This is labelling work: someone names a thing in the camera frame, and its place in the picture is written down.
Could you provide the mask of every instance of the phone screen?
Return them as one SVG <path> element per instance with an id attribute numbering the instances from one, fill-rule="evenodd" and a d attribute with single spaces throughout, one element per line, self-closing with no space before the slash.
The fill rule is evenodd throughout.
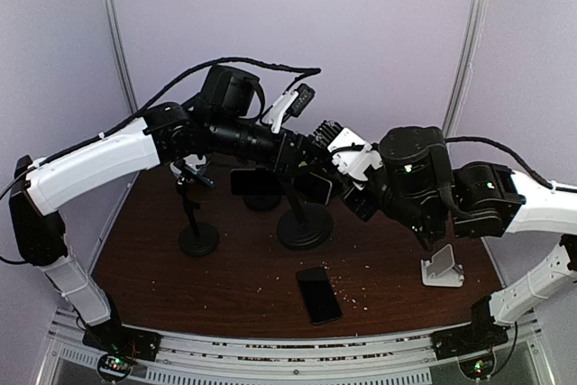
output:
<path id="1" fill-rule="evenodd" d="M 324 268 L 300 270 L 297 281 L 313 325 L 321 325 L 343 315 Z"/>
<path id="2" fill-rule="evenodd" d="M 284 190 L 277 175 L 266 169 L 231 170 L 233 196 L 282 196 Z"/>
<path id="3" fill-rule="evenodd" d="M 333 182 L 315 173 L 297 176 L 293 185 L 299 193 L 325 206 L 331 198 L 331 190 L 333 189 Z"/>

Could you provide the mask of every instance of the black stand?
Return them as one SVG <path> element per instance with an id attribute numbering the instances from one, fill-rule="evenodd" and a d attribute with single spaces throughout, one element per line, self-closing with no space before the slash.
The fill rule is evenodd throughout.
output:
<path id="1" fill-rule="evenodd" d="M 280 196 L 244 196 L 243 202 L 251 211 L 271 211 L 280 203 Z"/>
<path id="2" fill-rule="evenodd" d="M 188 184 L 183 177 L 177 179 L 177 192 L 189 222 L 179 235 L 180 250 L 191 257 L 206 256 L 216 250 L 220 239 L 218 231 L 209 223 L 197 223 L 195 209 L 200 209 L 200 205 L 188 198 Z"/>
<path id="3" fill-rule="evenodd" d="M 280 243 L 290 250 L 310 250 L 326 241 L 333 231 L 333 218 L 329 212 L 321 205 L 301 205 L 290 180 L 280 179 L 280 183 L 291 207 L 277 224 Z"/>

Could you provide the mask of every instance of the wooden table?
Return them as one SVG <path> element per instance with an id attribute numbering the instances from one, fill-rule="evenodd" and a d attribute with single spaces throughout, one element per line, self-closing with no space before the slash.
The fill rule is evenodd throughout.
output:
<path id="1" fill-rule="evenodd" d="M 200 259 L 183 254 L 180 230 L 188 220 L 166 167 L 143 172 L 106 242 L 95 270 L 126 324 L 165 331 L 241 337 L 378 335 L 461 323 L 470 306 L 500 284 L 478 239 L 453 244 L 463 265 L 460 289 L 421 282 L 423 252 L 413 234 L 382 213 L 365 224 L 334 199 L 332 238 L 306 252 L 276 239 L 276 223 L 289 206 L 255 213 L 230 195 L 228 169 L 211 167 L 217 188 L 192 186 L 201 202 L 198 221 L 216 226 L 221 242 Z M 326 266 L 343 318 L 311 325 L 295 272 Z"/>

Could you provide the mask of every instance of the robotic arm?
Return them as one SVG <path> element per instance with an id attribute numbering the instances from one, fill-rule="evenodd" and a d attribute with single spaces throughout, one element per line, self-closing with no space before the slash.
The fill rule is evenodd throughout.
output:
<path id="1" fill-rule="evenodd" d="M 525 278 L 472 308 L 472 323 L 434 335 L 437 357 L 507 341 L 504 326 L 577 279 L 577 196 L 540 186 L 507 167 L 475 162 L 452 170 L 438 128 L 390 130 L 368 143 L 335 122 L 306 137 L 280 127 L 314 96 L 300 85 L 268 113 L 245 119 L 258 82 L 239 69 L 212 67 L 203 88 L 183 105 L 154 106 L 120 131 L 41 165 L 18 161 L 11 197 L 16 241 L 23 258 L 39 267 L 79 312 L 97 345 L 121 353 L 133 342 L 137 356 L 154 359 L 158 336 L 123 327 L 114 302 L 91 279 L 65 237 L 58 209 L 70 199 L 126 174 L 217 152 L 254 160 L 286 179 L 300 163 L 323 164 L 348 186 L 344 203 L 363 221 L 377 210 L 412 230 L 427 250 L 445 235 L 449 213 L 456 236 L 502 236 L 523 230 L 565 235 Z"/>

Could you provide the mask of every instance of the round black base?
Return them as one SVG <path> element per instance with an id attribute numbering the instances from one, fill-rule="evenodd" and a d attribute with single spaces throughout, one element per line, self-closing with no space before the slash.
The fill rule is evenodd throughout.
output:
<path id="1" fill-rule="evenodd" d="M 244 196 L 243 202 L 251 211 L 271 211 L 280 203 L 280 196 Z"/>
<path id="2" fill-rule="evenodd" d="M 203 257 L 218 246 L 220 236 L 213 225 L 209 223 L 198 223 L 200 237 L 195 238 L 192 228 L 187 225 L 179 235 L 180 250 L 190 257 Z"/>
<path id="3" fill-rule="evenodd" d="M 324 206 L 305 203 L 308 222 L 299 225 L 292 210 L 284 213 L 277 224 L 277 237 L 289 250 L 310 250 L 317 247 L 333 231 L 333 218 Z"/>

